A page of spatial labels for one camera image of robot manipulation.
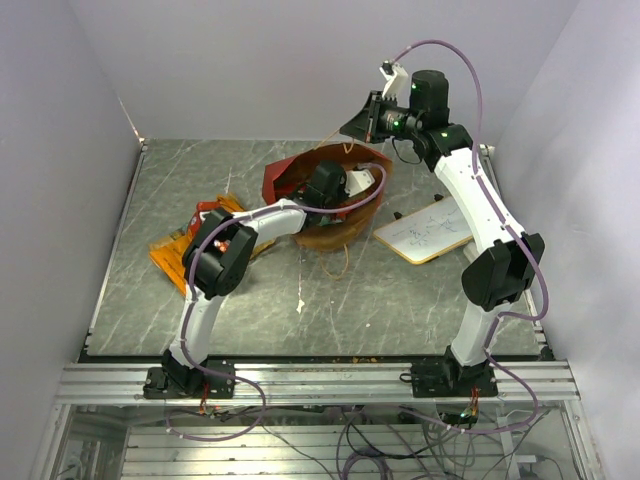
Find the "marble table surface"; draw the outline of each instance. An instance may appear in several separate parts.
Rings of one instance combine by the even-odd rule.
[[[91,355],[155,355],[178,329],[180,292],[149,259],[148,244],[184,225],[197,202],[233,192],[247,208],[264,204],[264,166],[308,150],[304,141],[151,140],[133,190],[108,280],[93,324]],[[466,305],[462,248],[411,265],[373,236],[393,220],[446,195],[424,164],[395,162],[374,221],[349,245],[349,269],[338,281],[315,251],[281,238],[250,264],[225,299],[211,335],[212,354],[393,355],[442,353],[455,337]],[[408,161],[416,158],[400,146]],[[343,251],[322,256],[340,272]],[[304,306],[298,312],[300,300]],[[522,311],[523,301],[517,305]],[[536,354],[529,323],[504,322],[494,352]]]

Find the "white wall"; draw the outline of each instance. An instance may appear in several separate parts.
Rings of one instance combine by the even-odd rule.
[[[0,470],[27,478],[80,351],[137,139],[64,0],[0,0]]]
[[[582,0],[502,136],[507,204],[547,242],[546,320],[612,479],[638,478],[640,3]]]
[[[144,137],[323,138],[384,80],[409,43],[449,40],[477,65],[485,140],[497,141],[577,0],[71,0]],[[405,57],[441,69],[453,119],[470,124],[474,90],[441,47]]]

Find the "tabletop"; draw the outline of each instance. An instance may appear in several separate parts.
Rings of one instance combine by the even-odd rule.
[[[246,208],[264,205],[264,166],[313,148],[316,142],[150,140],[130,193],[89,345],[91,355],[160,354],[175,336],[181,293],[149,258],[148,245],[186,224],[196,203],[235,194]],[[377,149],[394,171],[372,223],[345,252],[324,253],[280,238],[258,255],[224,301],[210,353],[227,355],[440,354],[457,334],[466,306],[462,248],[412,265],[380,243],[373,231],[447,195],[424,164],[401,163],[391,145]],[[416,161],[409,145],[399,145]],[[515,307],[526,311],[523,300]],[[537,354],[528,322],[508,321],[495,353]]]

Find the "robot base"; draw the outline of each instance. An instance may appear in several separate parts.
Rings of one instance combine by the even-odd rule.
[[[470,397],[473,387],[478,388],[480,397],[498,395],[496,378],[489,362],[461,367],[451,347],[447,347],[442,357],[426,358],[413,364],[410,372],[401,380],[411,383],[414,398]]]
[[[152,367],[147,372],[143,395],[147,400],[176,398],[202,398],[205,386],[211,399],[233,398],[235,382],[225,378],[205,376],[195,368],[187,368],[176,362],[169,351],[163,355],[163,366]],[[223,374],[235,375],[235,369],[226,361],[206,360],[202,365]]]

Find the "metal rail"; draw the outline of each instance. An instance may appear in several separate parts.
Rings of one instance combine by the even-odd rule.
[[[66,405],[164,405],[196,406],[199,399],[147,400],[142,396],[147,370],[153,364],[71,364],[62,375],[55,397]],[[578,400],[578,389],[569,365],[556,362],[505,362],[504,366],[527,382],[540,401]],[[414,398],[411,386],[399,380],[410,364],[236,364],[238,376],[260,384],[270,405],[353,405],[467,403],[467,398]],[[482,403],[529,401],[518,382],[495,370],[499,395]],[[259,405],[257,391],[244,383],[235,387],[220,406]]]

